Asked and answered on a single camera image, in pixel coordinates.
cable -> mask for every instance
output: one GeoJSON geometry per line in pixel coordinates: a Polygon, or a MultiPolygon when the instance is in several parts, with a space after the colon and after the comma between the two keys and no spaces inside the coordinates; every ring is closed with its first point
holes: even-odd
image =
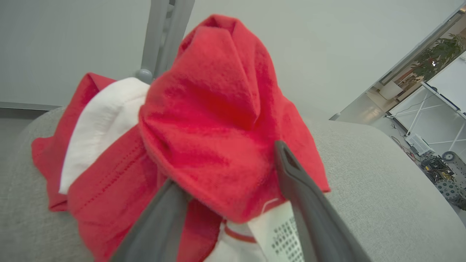
{"type": "Polygon", "coordinates": [[[394,124],[394,123],[391,123],[391,126],[392,126],[394,129],[396,129],[396,130],[398,131],[398,134],[400,134],[400,136],[405,137],[405,135],[403,135],[403,134],[401,133],[401,131],[400,131],[398,128],[395,127],[395,124],[394,124]]]}
{"type": "Polygon", "coordinates": [[[438,93],[439,93],[439,92],[437,92],[437,91],[436,91],[436,92],[435,92],[435,93],[433,93],[433,94],[432,94],[430,97],[428,97],[428,98],[426,98],[426,99],[422,100],[421,102],[419,102],[419,103],[417,103],[417,104],[414,104],[414,105],[412,105],[412,106],[408,107],[408,109],[401,110],[400,112],[396,113],[394,116],[390,116],[390,118],[392,118],[392,119],[393,119],[393,118],[395,118],[395,117],[396,117],[396,116],[397,116],[399,113],[401,113],[401,112],[403,112],[403,111],[406,111],[406,110],[409,110],[409,108],[411,108],[411,107],[413,107],[413,106],[415,106],[415,105],[418,105],[418,104],[420,104],[420,103],[424,102],[425,100],[427,100],[427,99],[429,99],[429,98],[433,97],[435,94],[438,94],[438,93]]]}
{"type": "Polygon", "coordinates": [[[397,139],[396,137],[394,137],[394,136],[390,136],[390,137],[391,137],[391,139],[393,139],[393,141],[395,141],[395,143],[398,144],[398,146],[399,146],[401,149],[403,149],[404,153],[405,153],[408,157],[410,157],[411,160],[412,160],[413,162],[416,162],[416,161],[421,162],[421,160],[417,159],[416,156],[415,156],[409,149],[407,149],[406,147],[404,147],[404,146],[401,145],[400,140],[398,140],[398,139],[397,139]]]}

clothing label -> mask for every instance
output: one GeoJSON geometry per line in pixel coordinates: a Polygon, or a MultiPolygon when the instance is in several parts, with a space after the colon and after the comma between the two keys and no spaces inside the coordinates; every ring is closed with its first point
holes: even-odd
{"type": "Polygon", "coordinates": [[[269,262],[304,262],[289,201],[250,220],[247,225],[269,262]]]}

